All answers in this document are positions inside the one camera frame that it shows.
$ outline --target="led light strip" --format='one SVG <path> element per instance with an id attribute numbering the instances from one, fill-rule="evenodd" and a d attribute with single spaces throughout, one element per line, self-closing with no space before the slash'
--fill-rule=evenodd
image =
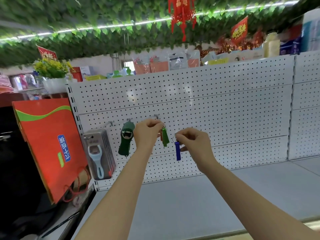
<path id="1" fill-rule="evenodd" d="M 254 9 L 254 8 L 260 8 L 260 7 L 264 7 L 264 8 L 268 8 L 268 7 L 278 7 L 278 6 L 293 6 L 296 3 L 298 3 L 299 0 L 291 0 L 291 1 L 286 1 L 286 2 L 276 2 L 276 3 L 272 3 L 272 4 L 266 4 L 266 5 L 258 5 L 258 6 L 248 6 L 246 8 L 243 7 L 237 7 L 237 8 L 230 8 L 227 10 L 217 10 L 214 11 L 213 13 L 221 13 L 221 12 L 234 12 L 234 11 L 239 11 L 239 10 L 250 10 L 250 9 Z M 195 16 L 199 16 L 199 15 L 208 15 L 209 12 L 206 13 L 196 13 Z M 102 26 L 97 26 L 98 29 L 102 29 L 102 28 L 115 28 L 115 27 L 127 27 L 127 26 L 136 26 L 136 25 L 143 25 L 143 24 L 150 24 L 150 23 L 157 23 L 157 22 L 163 22 L 163 21 L 167 21 L 167 20 L 171 20 L 171 18 L 162 18 L 162 19 L 156 19 L 153 21 L 143 21 L 143 22 L 138 22 L 138 23 L 130 23 L 130 24 L 117 24 L 117 25 L 102 25 Z M 87 28 L 77 28 L 77 29 L 63 29 L 63 30 L 59 30 L 57 31 L 57 33 L 68 33 L 68 32 L 72 32 L 72 31 L 81 31 L 81 30 L 90 30 L 90 29 L 94 29 L 94 27 L 87 27 Z M 25 38 L 31 38 L 31 37 L 35 37 L 35 36 L 47 36 L 47 35 L 51 35 L 53 34 L 52 32 L 45 32 L 45 33 L 38 33 L 38 34 L 29 34 L 29 35 L 22 35 L 22 36 L 17 36 L 17 37 L 11 37 L 11 38 L 4 38 L 4 39 L 0 39 L 1 41 L 9 41 L 9 40 L 18 40 L 18 39 L 25 39 Z"/>

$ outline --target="blue keychain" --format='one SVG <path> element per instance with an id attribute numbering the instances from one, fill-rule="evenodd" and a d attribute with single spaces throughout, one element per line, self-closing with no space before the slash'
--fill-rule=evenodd
<path id="1" fill-rule="evenodd" d="M 181 160 L 181 155 L 180 155 L 180 144 L 178 141 L 174 143 L 176 145 L 176 154 L 177 154 L 177 161 Z"/>

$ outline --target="finger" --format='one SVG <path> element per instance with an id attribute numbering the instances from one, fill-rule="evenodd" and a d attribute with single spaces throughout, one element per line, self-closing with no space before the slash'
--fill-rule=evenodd
<path id="1" fill-rule="evenodd" d="M 195 128 L 186 128 L 178 131 L 177 134 L 184 135 L 190 140 L 195 140 L 201 134 L 201 131 Z"/>
<path id="2" fill-rule="evenodd" d="M 190 142 L 190 140 L 187 137 L 185 137 L 184 135 L 181 135 L 181 134 L 176 134 L 176 139 L 178 142 L 180 142 L 181 144 L 186 145 L 186 146 Z"/>
<path id="3" fill-rule="evenodd" d="M 157 131 L 157 133 L 159 133 L 162 130 L 164 125 L 165 125 L 164 123 L 160 122 L 160 123 L 157 123 L 156 125 L 154 125 L 153 128 L 155 131 Z"/>
<path id="4" fill-rule="evenodd" d="M 143 123 L 146 124 L 148 127 L 153 127 L 154 125 L 161 123 L 161 120 L 146 119 L 143 121 Z"/>
<path id="5" fill-rule="evenodd" d="M 186 146 L 181 147 L 181 148 L 180 148 L 180 151 L 181 151 L 181 152 L 187 152 L 187 151 L 188 151 L 188 148 L 187 148 Z"/>

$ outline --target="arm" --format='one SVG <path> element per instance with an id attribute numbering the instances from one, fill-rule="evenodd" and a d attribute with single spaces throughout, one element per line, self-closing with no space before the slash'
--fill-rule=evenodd
<path id="1" fill-rule="evenodd" d="M 133 135 L 137 150 L 122 169 L 113 186 L 86 220 L 75 240 L 126 240 L 149 157 L 163 123 L 139 122 Z"/>
<path id="2" fill-rule="evenodd" d="M 221 194 L 254 240 L 316 240 L 320 235 L 254 191 L 214 158 L 207 133 L 187 128 L 176 134 L 199 170 Z"/>

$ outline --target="blue label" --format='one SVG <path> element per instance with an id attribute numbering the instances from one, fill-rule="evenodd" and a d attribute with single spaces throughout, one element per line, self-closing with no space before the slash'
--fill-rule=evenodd
<path id="1" fill-rule="evenodd" d="M 68 149 L 68 145 L 66 142 L 66 138 L 64 137 L 64 135 L 58 135 L 58 141 L 60 143 L 63 155 L 64 155 L 64 160 L 66 162 L 70 161 L 71 157 L 70 157 L 70 152 Z"/>

